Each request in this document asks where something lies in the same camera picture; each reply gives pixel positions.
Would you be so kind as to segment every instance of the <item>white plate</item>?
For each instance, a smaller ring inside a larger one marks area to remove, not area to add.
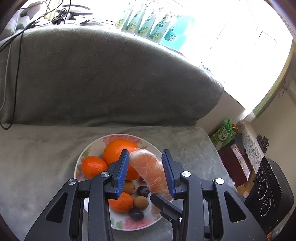
[[[124,140],[129,140],[131,142],[134,142],[135,144],[138,145],[138,147],[142,149],[147,149],[148,151],[156,155],[158,160],[161,160],[161,155],[162,155],[161,152],[155,146],[145,141],[144,139],[135,137],[132,135],[126,135],[126,134],[112,134],[112,135],[108,135],[108,136],[104,136],[99,139],[96,139],[83,150],[75,166],[74,178],[76,178],[78,181],[87,180],[87,178],[84,176],[81,170],[82,161],[88,156],[97,156],[97,157],[103,158],[102,155],[106,145],[109,144],[111,141],[117,140],[117,139],[124,139]],[[139,183],[138,180],[135,180],[133,182],[136,188],[138,188],[141,185],[147,186],[146,183]],[[111,219],[112,228],[117,230],[123,230],[123,231],[133,231],[133,230],[147,228],[153,225],[154,223],[156,223],[157,221],[159,221],[161,219],[161,215],[160,214],[153,215],[151,213],[152,203],[149,197],[150,197],[150,194],[148,196],[149,206],[147,209],[143,211],[145,217],[139,222],[133,221],[129,217],[128,213],[118,213],[113,211],[112,208],[110,208],[110,219]],[[86,211],[88,211],[88,204],[89,204],[89,199],[85,198],[84,209]]]

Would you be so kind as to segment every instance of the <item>orange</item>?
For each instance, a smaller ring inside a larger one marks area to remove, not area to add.
[[[123,192],[117,200],[109,199],[111,208],[119,213],[125,213],[133,207],[133,198]]]
[[[128,140],[114,140],[105,147],[103,159],[109,166],[112,162],[118,161],[122,150],[128,150],[129,154],[131,154],[131,152],[138,148],[139,147],[135,143]],[[138,179],[139,177],[140,175],[137,171],[129,164],[126,180],[132,181]]]
[[[136,150],[130,154],[130,164],[148,184],[151,193],[159,193],[167,200],[172,196],[168,191],[163,163],[148,150]]]
[[[81,170],[88,179],[92,179],[99,173],[107,171],[108,165],[99,157],[89,156],[82,162]]]

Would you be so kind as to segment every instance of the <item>mandarin orange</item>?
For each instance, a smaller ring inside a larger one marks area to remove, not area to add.
[[[108,170],[108,165],[103,159],[96,156],[88,156],[84,159],[81,165],[81,170],[88,179],[92,179],[94,176],[101,172]]]
[[[109,166],[112,162],[118,161],[120,154],[122,150],[128,150],[128,152],[131,154],[136,149],[139,149],[139,147],[128,140],[114,140],[111,141],[104,150],[103,153],[103,159]],[[128,166],[128,172],[126,175],[126,180],[132,181],[136,180],[140,177],[140,175],[137,173],[137,171],[129,164]]]
[[[109,199],[111,208],[119,213],[125,213],[133,207],[133,198],[123,192],[117,200]]]

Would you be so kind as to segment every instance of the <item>black speaker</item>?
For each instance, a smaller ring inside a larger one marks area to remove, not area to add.
[[[281,168],[263,157],[245,205],[268,234],[284,219],[293,203],[292,190]]]

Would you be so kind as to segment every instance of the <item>pink flower pattern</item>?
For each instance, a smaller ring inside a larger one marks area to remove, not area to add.
[[[140,139],[136,138],[136,137],[132,137],[132,136],[126,136],[126,135],[111,135],[111,136],[107,136],[103,138],[103,141],[106,145],[108,145],[111,141],[114,140],[118,140],[118,139],[122,139],[122,140],[128,140],[131,141],[135,144],[139,144],[141,142]]]
[[[125,218],[124,219],[124,228],[125,229],[139,229],[148,226],[149,224],[152,224],[153,221],[151,219],[148,219],[144,217],[142,220],[135,222],[131,218]]]

